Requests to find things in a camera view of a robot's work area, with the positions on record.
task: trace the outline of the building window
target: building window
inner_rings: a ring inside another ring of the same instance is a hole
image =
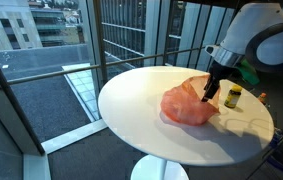
[[[11,27],[9,19],[0,19],[3,27]]]
[[[13,49],[21,49],[18,40],[14,34],[8,34],[7,36]]]
[[[29,37],[28,37],[28,35],[23,34],[23,38],[24,38],[24,41],[25,41],[25,42],[29,42]]]
[[[21,28],[24,27],[23,22],[22,22],[21,19],[17,19],[17,21],[18,21],[19,27],[21,27]]]

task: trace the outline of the floor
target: floor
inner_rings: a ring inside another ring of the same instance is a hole
[[[90,66],[90,63],[62,66],[63,70],[77,69]],[[65,75],[74,94],[77,95],[79,102],[83,102],[82,107],[86,113],[92,113],[91,121],[100,119],[97,101],[95,98],[94,85],[91,70],[80,71]]]
[[[254,95],[268,94],[267,103],[275,126],[283,130],[283,73],[259,73],[261,83],[251,86],[235,80]],[[183,166],[189,179],[246,179],[262,162],[265,151],[243,163],[223,167]],[[130,179],[144,153],[130,147],[108,128],[49,154],[52,179]],[[250,178],[283,180],[283,173],[265,163]]]
[[[62,71],[62,66],[87,62],[84,44],[0,51],[0,67],[8,81],[58,72]],[[16,84],[11,88],[40,142],[91,122],[64,76]]]

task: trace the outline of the glass window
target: glass window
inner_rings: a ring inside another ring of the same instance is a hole
[[[228,10],[182,1],[78,1],[71,8],[17,2],[0,12],[0,67],[41,141],[100,119],[100,84],[122,72],[208,64],[201,49],[220,42],[227,28],[219,17]],[[49,78],[32,80],[41,76]]]
[[[3,27],[11,27],[9,19],[0,19]]]
[[[28,35],[23,34],[23,38],[24,38],[24,41],[25,41],[25,42],[29,42],[29,37],[28,37]]]
[[[20,28],[24,27],[23,22],[22,22],[21,19],[17,19],[17,22],[18,22],[18,25],[19,25]]]

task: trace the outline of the building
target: building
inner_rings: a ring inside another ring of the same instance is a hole
[[[28,0],[30,8],[39,8],[42,6],[43,1],[37,1],[37,0]]]
[[[0,51],[42,47],[29,5],[0,0]]]
[[[51,8],[31,9],[43,47],[64,45],[65,18],[63,12]]]

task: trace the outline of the yellow bottle cap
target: yellow bottle cap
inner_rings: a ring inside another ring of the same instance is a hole
[[[232,86],[231,90],[235,91],[235,92],[241,92],[242,91],[242,87],[237,85],[237,84],[235,84],[235,85]]]

